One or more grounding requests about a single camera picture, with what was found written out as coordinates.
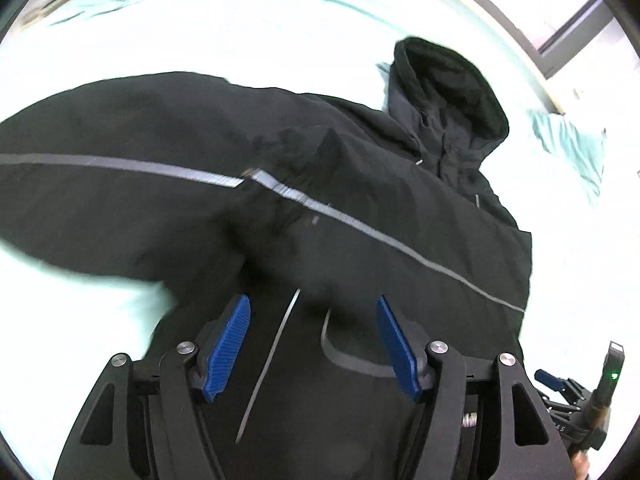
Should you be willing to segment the person's right hand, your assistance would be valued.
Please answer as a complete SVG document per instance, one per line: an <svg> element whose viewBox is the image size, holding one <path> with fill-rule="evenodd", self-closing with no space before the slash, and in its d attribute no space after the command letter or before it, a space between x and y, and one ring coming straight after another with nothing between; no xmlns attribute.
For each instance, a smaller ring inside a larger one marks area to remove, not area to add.
<svg viewBox="0 0 640 480"><path fill-rule="evenodd" d="M575 479L586 480L590 468L588 455L585 452L579 451L570 459L570 462L572 463Z"/></svg>

